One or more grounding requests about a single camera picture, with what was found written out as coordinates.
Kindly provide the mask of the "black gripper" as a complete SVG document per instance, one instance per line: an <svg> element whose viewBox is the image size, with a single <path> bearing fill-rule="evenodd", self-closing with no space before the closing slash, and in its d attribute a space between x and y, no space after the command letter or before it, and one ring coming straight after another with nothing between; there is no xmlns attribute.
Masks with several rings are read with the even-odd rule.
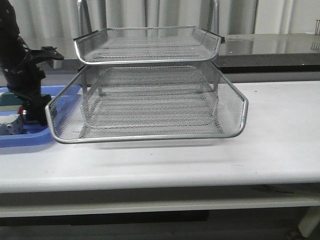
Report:
<svg viewBox="0 0 320 240"><path fill-rule="evenodd" d="M47 126L46 105L52 100L50 94L41 94L41 80L46 77L37 66L48 60L61 61L55 47L43 46L33 50L24 46L5 46L3 48L3 74L8 89L26 104L26 119Z"/></svg>

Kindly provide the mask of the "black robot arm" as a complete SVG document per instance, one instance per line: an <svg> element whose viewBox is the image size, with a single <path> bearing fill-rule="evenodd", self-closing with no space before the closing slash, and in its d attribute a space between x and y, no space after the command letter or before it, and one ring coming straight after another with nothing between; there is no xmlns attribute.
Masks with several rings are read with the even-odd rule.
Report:
<svg viewBox="0 0 320 240"><path fill-rule="evenodd" d="M41 93L41 80L46 75L37 64L63 59L52 46L30 49L20 37L14 7L8 0L0 2L0 70L9 91L22 100L27 120L37 121L42 126L48 124L45 106L52 98Z"/></svg>

